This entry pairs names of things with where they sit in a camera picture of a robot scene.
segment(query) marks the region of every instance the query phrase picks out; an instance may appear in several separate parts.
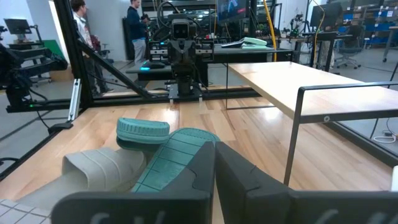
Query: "yellow cable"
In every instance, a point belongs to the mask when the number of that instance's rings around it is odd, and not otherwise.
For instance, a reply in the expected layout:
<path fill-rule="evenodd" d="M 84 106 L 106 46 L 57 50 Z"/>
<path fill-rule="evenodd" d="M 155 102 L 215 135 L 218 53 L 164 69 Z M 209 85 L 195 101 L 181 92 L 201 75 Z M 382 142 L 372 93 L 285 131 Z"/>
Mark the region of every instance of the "yellow cable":
<path fill-rule="evenodd" d="M 225 28 L 226 28 L 226 33 L 228 34 L 228 37 L 231 38 L 231 35 L 229 34 L 229 31 L 228 31 L 228 25 L 226 23 L 225 23 Z"/>
<path fill-rule="evenodd" d="M 315 64 L 315 62 L 317 61 L 317 38 L 318 38 L 318 32 L 319 32 L 319 30 L 321 29 L 321 26 L 322 26 L 322 23 L 323 23 L 323 19 L 325 18 L 325 10 L 323 10 L 323 8 L 320 6 L 320 5 L 318 5 L 318 3 L 316 2 L 316 1 L 314 1 L 314 3 L 322 10 L 322 14 L 323 14 L 323 16 L 322 16 L 322 20 L 321 20 L 321 23 L 319 23 L 319 27 L 318 27 L 318 29 L 317 29 L 317 32 L 315 33 L 315 39 L 314 39 L 314 41 L 313 41 L 313 47 L 314 47 L 314 51 L 313 51 L 313 63 Z"/>
<path fill-rule="evenodd" d="M 272 25 L 271 16 L 269 15 L 269 11 L 268 11 L 268 6 L 266 4 L 266 0 L 262 0 L 262 3 L 264 3 L 264 8 L 266 9 L 268 25 L 269 25 L 269 29 L 271 30 L 272 44 L 274 46 L 274 49 L 276 50 L 276 40 L 275 40 L 275 33 L 274 33 L 274 25 Z M 276 62 L 276 53 L 274 53 L 274 62 Z"/>

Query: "teal pad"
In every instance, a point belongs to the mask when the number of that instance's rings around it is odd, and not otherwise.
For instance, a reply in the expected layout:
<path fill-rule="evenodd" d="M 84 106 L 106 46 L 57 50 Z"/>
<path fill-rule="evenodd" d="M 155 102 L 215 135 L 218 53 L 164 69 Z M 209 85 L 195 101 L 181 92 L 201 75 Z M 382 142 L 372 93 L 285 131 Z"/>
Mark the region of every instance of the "teal pad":
<path fill-rule="evenodd" d="M 160 121 L 119 118 L 116 134 L 123 141 L 162 144 L 169 139 L 170 125 Z"/>
<path fill-rule="evenodd" d="M 119 138 L 116 138 L 116 142 L 122 149 L 150 153 L 155 153 L 161 146 L 161 144 L 144 144 L 132 141 L 125 141 Z"/>
<path fill-rule="evenodd" d="M 176 130 L 160 145 L 131 191 L 161 191 L 180 174 L 205 142 L 219 140 L 215 134 L 200 129 Z"/>

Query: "man in white shirt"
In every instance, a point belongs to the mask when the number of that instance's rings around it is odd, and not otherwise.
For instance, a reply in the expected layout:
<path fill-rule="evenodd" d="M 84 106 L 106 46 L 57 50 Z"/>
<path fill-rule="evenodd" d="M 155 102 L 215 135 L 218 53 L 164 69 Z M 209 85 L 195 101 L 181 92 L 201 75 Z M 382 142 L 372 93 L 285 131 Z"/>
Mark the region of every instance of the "man in white shirt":
<path fill-rule="evenodd" d="M 83 17 L 87 11 L 86 3 L 84 2 L 84 0 L 71 0 L 70 5 L 73 9 L 73 18 L 74 20 L 76 20 L 79 33 L 83 37 L 83 41 L 85 41 L 85 43 L 89 47 L 94 49 L 93 42 L 91 41 L 90 37 L 90 32 L 86 24 L 86 19 Z M 95 86 L 95 77 L 103 79 L 102 68 L 96 70 L 96 66 L 99 67 L 99 65 L 96 65 L 94 60 L 89 58 L 87 54 L 83 53 L 83 60 L 85 61 L 85 67 L 88 76 L 88 82 L 90 83 L 91 93 L 93 94 L 93 96 L 99 96 L 100 94 L 98 93 L 97 87 Z M 113 91 L 106 86 L 104 81 L 99 79 L 97 79 L 97 85 L 99 86 L 99 90 L 101 93 Z"/>

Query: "pants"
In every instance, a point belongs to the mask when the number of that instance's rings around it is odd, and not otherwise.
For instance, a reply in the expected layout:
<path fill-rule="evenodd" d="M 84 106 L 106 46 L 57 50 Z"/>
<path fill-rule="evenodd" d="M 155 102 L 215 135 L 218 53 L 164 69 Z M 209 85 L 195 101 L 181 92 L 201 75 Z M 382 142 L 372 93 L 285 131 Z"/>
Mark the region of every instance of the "pants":
<path fill-rule="evenodd" d="M 145 49 L 146 49 L 145 40 L 141 39 L 134 40 L 132 44 L 134 45 L 134 52 L 135 52 L 134 62 L 136 64 L 144 62 Z"/>
<path fill-rule="evenodd" d="M 93 59 L 88 58 L 86 56 L 83 56 L 83 59 L 85 61 L 85 67 L 86 67 L 86 72 L 87 72 L 87 78 L 88 82 L 90 83 L 90 90 L 91 92 L 97 93 L 97 87 L 95 86 L 95 81 L 97 82 L 97 85 L 99 86 L 99 90 L 101 92 L 105 92 L 108 88 L 105 84 L 105 82 L 96 79 L 104 79 L 103 73 L 102 73 L 102 68 L 94 62 Z"/>
<path fill-rule="evenodd" d="M 321 47 L 321 65 L 322 66 L 326 66 L 326 62 L 328 59 L 328 53 L 329 53 L 329 46 L 330 46 L 330 41 L 322 42 L 322 47 Z M 332 51 L 330 67 L 333 67 L 334 65 L 335 65 L 335 51 Z"/>

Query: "black bracket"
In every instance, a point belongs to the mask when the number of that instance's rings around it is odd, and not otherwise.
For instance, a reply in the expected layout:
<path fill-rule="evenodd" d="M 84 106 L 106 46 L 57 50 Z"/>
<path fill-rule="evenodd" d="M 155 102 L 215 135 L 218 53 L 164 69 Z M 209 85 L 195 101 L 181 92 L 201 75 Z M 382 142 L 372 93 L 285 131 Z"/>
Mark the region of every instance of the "black bracket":
<path fill-rule="evenodd" d="M 72 123 L 60 123 L 60 124 L 55 124 L 49 128 L 49 134 L 56 133 L 65 129 L 71 129 L 73 127 Z"/>

